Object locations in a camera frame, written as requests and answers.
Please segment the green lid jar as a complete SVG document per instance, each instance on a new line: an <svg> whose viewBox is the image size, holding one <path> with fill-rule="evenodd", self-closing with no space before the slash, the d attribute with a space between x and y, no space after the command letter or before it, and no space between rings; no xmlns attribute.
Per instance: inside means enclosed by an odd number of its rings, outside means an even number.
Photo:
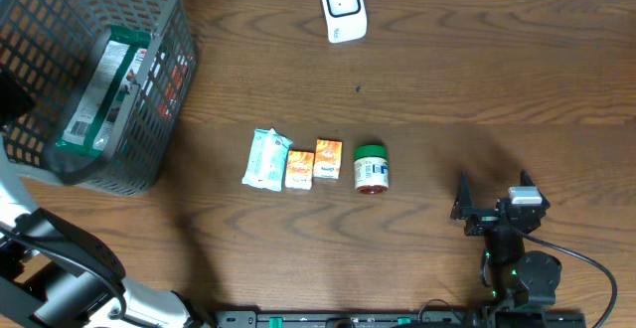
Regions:
<svg viewBox="0 0 636 328"><path fill-rule="evenodd" d="M388 151L383 145L363 145L354 151L355 189L368 195L389 189Z"/></svg>

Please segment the orange tissue pack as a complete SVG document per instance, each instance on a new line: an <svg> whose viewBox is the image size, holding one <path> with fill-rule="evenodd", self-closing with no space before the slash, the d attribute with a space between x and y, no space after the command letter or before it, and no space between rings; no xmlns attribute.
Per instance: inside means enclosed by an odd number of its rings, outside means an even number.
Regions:
<svg viewBox="0 0 636 328"><path fill-rule="evenodd" d="M338 179L342 163L343 143L336 140L316 141L313 176L322 179Z"/></svg>
<svg viewBox="0 0 636 328"><path fill-rule="evenodd" d="M310 190L313 183L315 154L291 150L287 156L284 186L287 189Z"/></svg>

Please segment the teal wet wipes pack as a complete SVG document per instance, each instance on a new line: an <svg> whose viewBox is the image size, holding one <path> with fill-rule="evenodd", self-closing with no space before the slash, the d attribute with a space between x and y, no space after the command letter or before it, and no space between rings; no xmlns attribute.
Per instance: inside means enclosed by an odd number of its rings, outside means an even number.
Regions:
<svg viewBox="0 0 636 328"><path fill-rule="evenodd" d="M280 192L291 144L290 139L274 128L256 129L241 182L253 188Z"/></svg>

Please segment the green 3M gloves package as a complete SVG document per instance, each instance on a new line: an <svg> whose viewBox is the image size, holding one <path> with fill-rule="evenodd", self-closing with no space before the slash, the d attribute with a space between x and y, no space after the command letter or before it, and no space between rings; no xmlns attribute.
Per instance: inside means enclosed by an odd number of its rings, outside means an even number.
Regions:
<svg viewBox="0 0 636 328"><path fill-rule="evenodd" d="M111 137L150 41L151 37L143 32L120 26L110 28L79 104L56 142L57 148L80 156L99 156Z"/></svg>

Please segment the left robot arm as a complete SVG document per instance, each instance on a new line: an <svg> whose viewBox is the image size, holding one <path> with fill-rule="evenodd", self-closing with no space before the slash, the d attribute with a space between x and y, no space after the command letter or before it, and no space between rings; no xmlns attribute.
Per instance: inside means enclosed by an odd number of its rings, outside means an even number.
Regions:
<svg viewBox="0 0 636 328"><path fill-rule="evenodd" d="M1 155L1 313L24 327L215 327L173 291L127 278L104 242L41 208Z"/></svg>

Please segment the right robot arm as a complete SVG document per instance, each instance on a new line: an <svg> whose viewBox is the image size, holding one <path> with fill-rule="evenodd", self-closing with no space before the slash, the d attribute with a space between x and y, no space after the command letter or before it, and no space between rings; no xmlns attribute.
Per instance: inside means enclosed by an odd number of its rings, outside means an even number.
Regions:
<svg viewBox="0 0 636 328"><path fill-rule="evenodd" d="M467 175L462 175L450 218L465 223L464 235L482 237L482 281L501 309L545 308L556 303L562 265L540 250L527 251L524 236L541 226L550 202L527 171L494 207L474 206Z"/></svg>

